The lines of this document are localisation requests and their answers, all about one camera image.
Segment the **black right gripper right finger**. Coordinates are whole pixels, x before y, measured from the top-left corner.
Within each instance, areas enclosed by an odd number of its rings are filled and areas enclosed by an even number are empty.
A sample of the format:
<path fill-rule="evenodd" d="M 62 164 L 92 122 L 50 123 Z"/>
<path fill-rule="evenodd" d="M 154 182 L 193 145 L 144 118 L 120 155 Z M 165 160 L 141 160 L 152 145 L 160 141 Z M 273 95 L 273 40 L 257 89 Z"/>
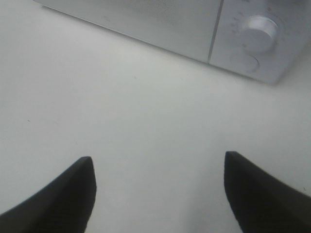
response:
<path fill-rule="evenodd" d="M 235 151 L 225 154 L 224 188 L 244 233 L 309 233 L 311 198 Z"/>

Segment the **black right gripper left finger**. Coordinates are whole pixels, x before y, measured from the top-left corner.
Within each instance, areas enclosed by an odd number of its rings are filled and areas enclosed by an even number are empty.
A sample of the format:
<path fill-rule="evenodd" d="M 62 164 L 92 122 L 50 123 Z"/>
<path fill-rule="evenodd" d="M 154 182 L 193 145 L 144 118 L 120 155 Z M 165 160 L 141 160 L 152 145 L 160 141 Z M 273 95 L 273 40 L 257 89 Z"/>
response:
<path fill-rule="evenodd" d="M 79 158 L 40 191 L 0 216 L 2 233 L 83 233 L 97 184 L 92 158 Z"/>

